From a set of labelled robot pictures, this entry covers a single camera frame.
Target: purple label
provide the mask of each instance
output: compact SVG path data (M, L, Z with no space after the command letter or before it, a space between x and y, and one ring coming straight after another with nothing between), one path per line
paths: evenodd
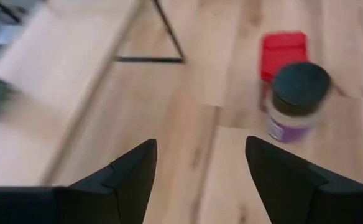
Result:
M311 126L304 127L288 127L276 122L274 119L269 119L269 135L283 143L290 143L299 140L305 136Z

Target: metal table leg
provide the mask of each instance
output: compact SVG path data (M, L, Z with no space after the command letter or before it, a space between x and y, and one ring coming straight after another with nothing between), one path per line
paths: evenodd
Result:
M186 63L185 54L176 38L176 35L169 23L169 20L162 9L159 0L152 0L155 10L160 14L161 20L165 29L170 36L172 44L175 46L179 57L132 57L132 56L115 56L114 60L117 62L152 62L152 63Z

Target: white table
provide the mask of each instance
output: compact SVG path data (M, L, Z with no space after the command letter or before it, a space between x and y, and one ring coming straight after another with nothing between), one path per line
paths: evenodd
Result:
M53 0L0 55L0 185L39 185L80 122L139 0Z

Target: black metal frame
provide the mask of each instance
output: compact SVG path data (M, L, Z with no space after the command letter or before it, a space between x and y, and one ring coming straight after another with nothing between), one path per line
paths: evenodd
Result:
M179 57L133 57L133 56L115 56L114 60L117 62L152 62L152 63L186 63L185 54L177 41L176 35L169 23L159 0L152 0L155 9L160 14L160 17L165 25L165 29L170 36L172 44L175 46Z
M12 18L15 22L20 23L21 19L17 17L11 9L9 9L7 6L5 6L3 3L0 2L0 9L8 15L10 18Z

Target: red container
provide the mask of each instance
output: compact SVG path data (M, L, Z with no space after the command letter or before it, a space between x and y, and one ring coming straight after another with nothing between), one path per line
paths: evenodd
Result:
M265 99L278 71L293 62L308 61L307 36L302 32L268 34L262 42L259 104L265 110Z

